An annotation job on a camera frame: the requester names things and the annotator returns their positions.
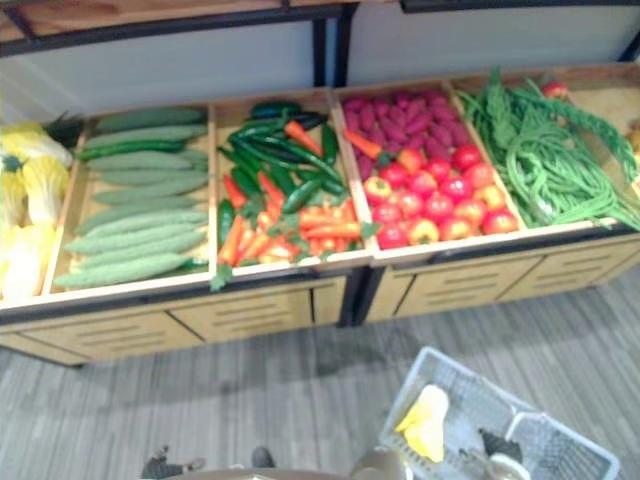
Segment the white wall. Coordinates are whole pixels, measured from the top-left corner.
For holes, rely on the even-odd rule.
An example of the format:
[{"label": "white wall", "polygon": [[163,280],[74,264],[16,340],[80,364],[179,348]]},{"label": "white wall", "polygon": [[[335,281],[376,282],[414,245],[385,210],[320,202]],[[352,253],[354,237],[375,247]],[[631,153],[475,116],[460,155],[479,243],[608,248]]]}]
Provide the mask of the white wall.
[{"label": "white wall", "polygon": [[[613,61],[638,25],[640,7],[404,15],[397,4],[361,5],[349,79],[362,84],[498,64]],[[312,83],[311,65],[309,22],[29,54],[0,60],[0,113],[6,121],[46,120],[65,110],[94,113],[303,88]]]}]

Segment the shopping basket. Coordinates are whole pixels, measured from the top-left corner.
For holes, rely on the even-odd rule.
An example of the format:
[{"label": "shopping basket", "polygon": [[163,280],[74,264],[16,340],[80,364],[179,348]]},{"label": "shopping basket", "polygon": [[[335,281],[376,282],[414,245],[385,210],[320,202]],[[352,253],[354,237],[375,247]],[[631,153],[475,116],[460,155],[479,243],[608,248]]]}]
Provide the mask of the shopping basket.
[{"label": "shopping basket", "polygon": [[[439,464],[415,453],[394,431],[428,384],[449,396],[445,459]],[[469,452],[484,451],[480,429],[518,442],[532,480],[613,480],[620,469],[616,457],[602,447],[429,347],[420,351],[411,367],[380,442],[401,452],[421,479],[476,480],[482,477]]]}]

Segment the gray floor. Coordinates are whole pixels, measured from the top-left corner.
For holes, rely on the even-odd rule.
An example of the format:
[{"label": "gray floor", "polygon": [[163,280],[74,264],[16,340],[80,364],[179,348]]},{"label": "gray floor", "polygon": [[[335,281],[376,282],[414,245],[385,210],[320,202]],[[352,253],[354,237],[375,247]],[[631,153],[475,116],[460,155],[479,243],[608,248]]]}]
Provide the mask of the gray floor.
[{"label": "gray floor", "polygon": [[268,445],[348,472],[432,345],[640,473],[640,270],[598,289],[360,329],[331,327],[68,370],[0,351],[0,478],[135,479],[168,443],[210,468]]}]

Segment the drawer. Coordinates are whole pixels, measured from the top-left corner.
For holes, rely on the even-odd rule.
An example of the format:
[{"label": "drawer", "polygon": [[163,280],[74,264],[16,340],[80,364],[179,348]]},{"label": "drawer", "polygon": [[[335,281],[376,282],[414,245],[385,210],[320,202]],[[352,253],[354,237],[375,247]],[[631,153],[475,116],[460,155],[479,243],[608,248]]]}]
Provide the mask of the drawer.
[{"label": "drawer", "polygon": [[309,289],[217,295],[214,301],[171,310],[209,342],[237,340],[312,325]]},{"label": "drawer", "polygon": [[632,257],[639,247],[638,242],[624,242],[551,253],[500,300],[587,287]]},{"label": "drawer", "polygon": [[22,335],[91,359],[157,353],[202,343],[164,311],[131,315],[123,311],[117,318],[29,330]]},{"label": "drawer", "polygon": [[492,303],[540,261],[529,257],[417,274],[396,315],[405,317]]}]

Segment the shoe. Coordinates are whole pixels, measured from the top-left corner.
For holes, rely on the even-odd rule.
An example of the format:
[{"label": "shoe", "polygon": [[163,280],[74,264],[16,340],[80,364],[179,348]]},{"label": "shoe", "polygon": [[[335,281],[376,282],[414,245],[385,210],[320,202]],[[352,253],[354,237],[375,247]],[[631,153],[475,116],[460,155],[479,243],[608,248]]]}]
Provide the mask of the shoe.
[{"label": "shoe", "polygon": [[256,448],[251,454],[252,468],[276,468],[276,462],[273,461],[271,452],[265,447]]}]

